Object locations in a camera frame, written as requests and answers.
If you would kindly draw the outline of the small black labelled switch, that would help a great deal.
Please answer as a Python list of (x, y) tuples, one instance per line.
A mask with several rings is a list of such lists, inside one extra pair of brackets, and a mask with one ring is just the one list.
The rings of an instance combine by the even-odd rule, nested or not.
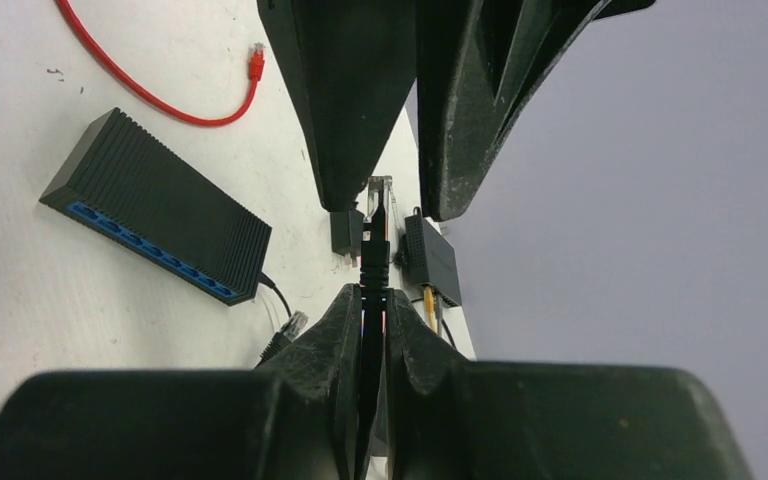
[(271, 226), (120, 108), (89, 124), (40, 201), (225, 305), (256, 295)]

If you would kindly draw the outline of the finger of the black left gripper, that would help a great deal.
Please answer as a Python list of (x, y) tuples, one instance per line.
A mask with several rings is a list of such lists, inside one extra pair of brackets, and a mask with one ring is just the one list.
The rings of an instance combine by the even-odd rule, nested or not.
[(416, 79), (416, 4), (266, 0), (258, 11), (321, 206), (346, 211), (373, 174)]
[(420, 1), (417, 99), (423, 213), (462, 216), (514, 123), (590, 23), (649, 1)]

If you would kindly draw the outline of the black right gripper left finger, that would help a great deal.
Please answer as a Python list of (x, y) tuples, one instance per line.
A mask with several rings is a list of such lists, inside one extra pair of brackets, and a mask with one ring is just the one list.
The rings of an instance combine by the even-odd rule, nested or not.
[(361, 292), (259, 367), (66, 370), (0, 410), (0, 479), (358, 479)]

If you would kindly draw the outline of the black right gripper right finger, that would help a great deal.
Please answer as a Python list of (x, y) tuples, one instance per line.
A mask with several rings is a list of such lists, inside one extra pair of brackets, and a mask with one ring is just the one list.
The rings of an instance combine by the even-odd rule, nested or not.
[(393, 479), (749, 479), (711, 391), (675, 368), (473, 361), (403, 292), (387, 315)]

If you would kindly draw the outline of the large black network switch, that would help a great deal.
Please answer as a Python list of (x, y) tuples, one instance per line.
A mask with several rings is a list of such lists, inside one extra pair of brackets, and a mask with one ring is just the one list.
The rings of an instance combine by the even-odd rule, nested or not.
[(448, 307), (462, 305), (454, 247), (419, 207), (404, 220), (394, 262), (409, 284), (431, 287)]

